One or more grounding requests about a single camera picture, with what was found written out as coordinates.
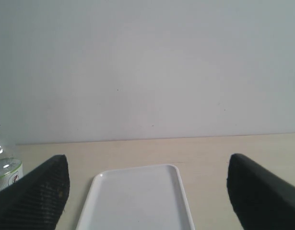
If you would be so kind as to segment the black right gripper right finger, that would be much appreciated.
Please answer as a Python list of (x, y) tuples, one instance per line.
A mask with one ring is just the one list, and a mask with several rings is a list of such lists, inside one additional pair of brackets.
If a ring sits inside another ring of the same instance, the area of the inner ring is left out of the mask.
[(227, 191), (245, 230), (295, 230), (295, 186), (249, 157), (232, 154)]

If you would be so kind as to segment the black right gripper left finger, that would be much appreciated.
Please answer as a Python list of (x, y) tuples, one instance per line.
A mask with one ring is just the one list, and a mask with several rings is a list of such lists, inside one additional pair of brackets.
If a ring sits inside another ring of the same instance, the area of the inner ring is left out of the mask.
[(65, 155), (55, 155), (0, 191), (0, 230), (54, 230), (70, 193)]

